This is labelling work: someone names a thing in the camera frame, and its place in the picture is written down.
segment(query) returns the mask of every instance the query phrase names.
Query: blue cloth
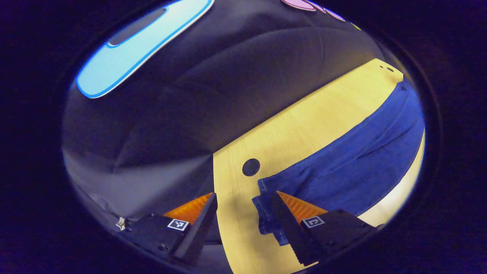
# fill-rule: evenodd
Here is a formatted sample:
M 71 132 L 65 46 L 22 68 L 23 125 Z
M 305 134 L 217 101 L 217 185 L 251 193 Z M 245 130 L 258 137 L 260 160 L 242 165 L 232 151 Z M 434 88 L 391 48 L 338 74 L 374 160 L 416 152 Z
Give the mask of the blue cloth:
M 372 115 L 345 135 L 287 169 L 258 180 L 261 195 L 252 201 L 259 212 L 261 234 L 273 233 L 280 245 L 289 243 L 271 208 L 270 193 L 276 190 L 328 211 L 364 213 L 409 170 L 423 130 L 419 99 L 404 80 Z

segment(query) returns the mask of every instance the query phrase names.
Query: black hole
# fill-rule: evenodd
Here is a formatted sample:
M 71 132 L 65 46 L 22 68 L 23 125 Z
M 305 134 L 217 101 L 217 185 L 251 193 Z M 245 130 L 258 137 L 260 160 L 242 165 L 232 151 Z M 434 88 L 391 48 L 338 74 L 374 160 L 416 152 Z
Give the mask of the black hole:
M 249 159 L 243 164 L 242 172 L 245 176 L 253 176 L 261 168 L 261 163 L 257 159 Z
M 123 30 L 119 31 L 115 36 L 110 38 L 110 44 L 116 46 L 121 44 L 132 35 L 136 34 L 144 27 L 148 26 L 150 23 L 154 22 L 157 18 L 161 17 L 165 13 L 165 8 L 158 8 L 149 14 L 145 15 L 144 17 L 140 18 L 139 20 L 133 22 L 132 24 L 125 27 Z
M 164 252 L 166 252 L 166 251 L 168 251 L 168 250 L 169 250 L 169 248 L 168 248 L 167 246 L 165 246 L 165 245 L 159 245 L 157 248 L 158 248 L 160 251 L 164 251 Z

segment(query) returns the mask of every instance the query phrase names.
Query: wooden table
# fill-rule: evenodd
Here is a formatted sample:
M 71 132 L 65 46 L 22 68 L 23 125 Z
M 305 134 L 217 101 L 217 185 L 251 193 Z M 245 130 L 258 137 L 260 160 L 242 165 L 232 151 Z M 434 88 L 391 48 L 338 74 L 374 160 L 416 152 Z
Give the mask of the wooden table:
M 279 246 L 273 234 L 259 233 L 259 216 L 251 201 L 260 195 L 257 180 L 284 170 L 344 135 L 379 108 L 402 79 L 403 74 L 397 69 L 374 59 L 213 154 L 218 223 L 234 273 L 289 274 L 304 269 L 290 245 Z M 392 191 L 396 198 L 376 205 L 360 218 L 378 225 L 394 214 L 417 177 L 422 153 L 419 155 L 413 165 L 417 170 L 409 172 L 409 179 L 398 185 L 403 187 Z M 261 167 L 257 174 L 245 176 L 242 166 L 251 158 L 259 160 Z

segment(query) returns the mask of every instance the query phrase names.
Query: light blue sticker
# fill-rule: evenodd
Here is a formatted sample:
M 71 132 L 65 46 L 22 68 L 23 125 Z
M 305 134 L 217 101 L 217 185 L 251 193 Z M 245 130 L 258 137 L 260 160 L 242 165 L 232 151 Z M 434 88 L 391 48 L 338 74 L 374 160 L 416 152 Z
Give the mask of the light blue sticker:
M 190 27 L 213 5 L 214 0 L 181 0 L 165 7 L 161 17 L 113 46 L 106 42 L 76 78 L 88 98 L 106 95 L 126 80 L 159 49 Z

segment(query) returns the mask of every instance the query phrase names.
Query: round hole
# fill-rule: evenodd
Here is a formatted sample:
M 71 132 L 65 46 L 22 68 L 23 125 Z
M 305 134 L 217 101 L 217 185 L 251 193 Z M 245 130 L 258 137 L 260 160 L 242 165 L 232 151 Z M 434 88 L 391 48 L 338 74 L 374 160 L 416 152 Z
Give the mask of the round hole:
M 166 252 L 166 251 L 168 251 L 168 250 L 169 250 L 169 248 L 168 248 L 167 246 L 163 245 L 163 244 L 159 245 L 157 248 L 158 248 L 160 251 L 164 251 L 164 252 Z
M 261 163 L 257 159 L 249 159 L 243 164 L 242 172 L 245 176 L 255 175 L 261 168 Z

